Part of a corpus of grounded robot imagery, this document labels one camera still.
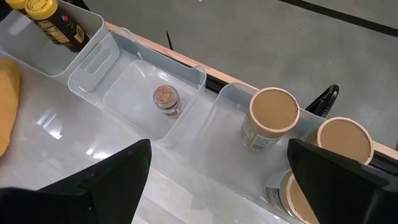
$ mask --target cork lid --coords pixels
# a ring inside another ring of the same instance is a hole
[[[162,109],[173,107],[179,99],[177,90],[170,85],[159,86],[154,92],[154,102]]]

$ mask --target plastic organizer bin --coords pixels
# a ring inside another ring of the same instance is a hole
[[[15,10],[0,22],[0,50],[66,85],[72,72],[109,30],[100,15],[61,0],[58,3],[90,38],[83,50],[71,52],[63,45],[54,44],[37,25]]]
[[[73,72],[72,92],[164,146],[174,143],[178,126],[205,89],[206,73],[188,68],[140,44],[120,28],[108,34]],[[153,102],[158,86],[177,89],[182,112],[165,117]]]
[[[205,119],[197,142],[180,153],[192,169],[269,210],[271,208],[263,199],[264,180],[289,168],[287,141],[316,129],[324,119],[300,109],[297,125],[271,149],[262,152],[249,150],[243,145],[240,130],[256,91],[240,83],[226,85]]]

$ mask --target cup lid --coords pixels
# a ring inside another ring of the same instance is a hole
[[[369,133],[349,118],[331,118],[321,124],[317,144],[362,164],[369,164],[373,158],[374,146]]]

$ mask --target bottle label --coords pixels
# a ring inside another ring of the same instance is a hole
[[[38,22],[40,28],[44,30],[46,34],[50,34],[58,42],[65,43],[69,42],[68,37],[66,37],[57,27],[55,27],[50,21],[40,21]]]
[[[82,43],[85,39],[85,32],[80,28],[79,25],[76,25],[76,35],[73,36],[79,43]]]

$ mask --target cardboard container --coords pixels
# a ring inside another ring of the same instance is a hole
[[[362,164],[369,164],[374,154],[369,133],[348,118],[328,119],[317,130],[302,137],[302,140]]]
[[[319,224],[291,170],[270,177],[266,182],[264,196],[274,209],[306,224]]]
[[[250,100],[241,135],[250,149],[272,147],[299,120],[300,107],[286,90],[269,87],[259,90]]]

